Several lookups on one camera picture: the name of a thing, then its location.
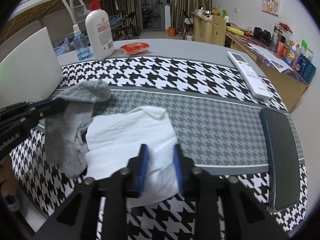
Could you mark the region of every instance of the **plastic bag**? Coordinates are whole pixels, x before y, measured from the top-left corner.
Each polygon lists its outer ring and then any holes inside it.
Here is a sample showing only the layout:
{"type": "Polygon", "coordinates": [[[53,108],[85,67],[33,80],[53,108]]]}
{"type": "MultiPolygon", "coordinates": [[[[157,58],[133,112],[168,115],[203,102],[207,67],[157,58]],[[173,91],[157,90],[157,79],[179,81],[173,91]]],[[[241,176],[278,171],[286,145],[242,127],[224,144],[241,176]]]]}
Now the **plastic bag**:
{"type": "Polygon", "coordinates": [[[60,56],[67,52],[73,51],[74,48],[71,47],[69,40],[65,38],[63,43],[60,44],[58,47],[55,47],[53,50],[56,56],[60,56]]]}
{"type": "Polygon", "coordinates": [[[146,43],[135,42],[124,45],[121,47],[123,54],[126,56],[131,56],[140,52],[147,50],[150,46],[146,43]]]}

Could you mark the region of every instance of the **smartphone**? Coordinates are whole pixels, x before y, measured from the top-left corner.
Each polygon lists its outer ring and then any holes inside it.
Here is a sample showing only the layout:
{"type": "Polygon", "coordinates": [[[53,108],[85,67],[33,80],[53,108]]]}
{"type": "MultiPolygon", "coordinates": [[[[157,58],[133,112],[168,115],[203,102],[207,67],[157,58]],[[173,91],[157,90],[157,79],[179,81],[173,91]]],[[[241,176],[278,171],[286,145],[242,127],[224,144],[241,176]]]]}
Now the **smartphone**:
{"type": "Polygon", "coordinates": [[[266,138],[270,192],[269,212],[295,205],[300,198],[300,167],[296,144],[286,115],[263,108],[260,119],[266,138]]]}

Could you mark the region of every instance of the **gray sock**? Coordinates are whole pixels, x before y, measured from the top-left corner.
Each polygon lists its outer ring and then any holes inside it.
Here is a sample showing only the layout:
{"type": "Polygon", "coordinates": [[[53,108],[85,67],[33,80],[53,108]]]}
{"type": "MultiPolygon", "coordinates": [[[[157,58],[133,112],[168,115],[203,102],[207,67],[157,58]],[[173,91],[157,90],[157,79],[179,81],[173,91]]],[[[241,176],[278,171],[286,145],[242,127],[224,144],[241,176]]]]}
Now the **gray sock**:
{"type": "Polygon", "coordinates": [[[45,153],[47,161],[58,164],[68,178],[75,179],[87,167],[87,144],[82,135],[92,122],[93,104],[111,97],[102,80],[81,82],[62,90],[55,98],[69,101],[63,113],[45,119],[45,153]]]}

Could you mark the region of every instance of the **poster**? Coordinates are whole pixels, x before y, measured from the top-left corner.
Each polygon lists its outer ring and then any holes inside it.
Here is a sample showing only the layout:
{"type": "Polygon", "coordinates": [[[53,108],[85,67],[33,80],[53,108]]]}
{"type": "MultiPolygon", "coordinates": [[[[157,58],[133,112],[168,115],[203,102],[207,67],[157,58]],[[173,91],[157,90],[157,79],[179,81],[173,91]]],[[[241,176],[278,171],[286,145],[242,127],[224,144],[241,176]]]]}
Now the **poster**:
{"type": "Polygon", "coordinates": [[[262,11],[279,16],[280,0],[263,0],[262,11]]]}

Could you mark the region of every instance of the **orange bottle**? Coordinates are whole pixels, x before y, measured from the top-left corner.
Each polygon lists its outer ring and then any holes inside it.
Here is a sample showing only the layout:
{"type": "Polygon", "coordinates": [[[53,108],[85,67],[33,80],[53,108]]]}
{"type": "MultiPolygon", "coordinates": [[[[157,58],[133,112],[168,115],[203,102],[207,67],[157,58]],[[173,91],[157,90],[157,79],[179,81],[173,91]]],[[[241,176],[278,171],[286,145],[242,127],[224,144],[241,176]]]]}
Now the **orange bottle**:
{"type": "Polygon", "coordinates": [[[283,51],[282,51],[281,57],[282,58],[286,58],[288,53],[289,53],[289,50],[290,50],[290,43],[288,41],[286,41],[286,43],[284,45],[284,48],[283,48],[283,51]]]}
{"type": "Polygon", "coordinates": [[[173,28],[173,27],[170,27],[170,28],[168,29],[168,36],[169,36],[169,37],[174,37],[175,35],[176,35],[176,32],[175,32],[174,28],[173,28]]]}

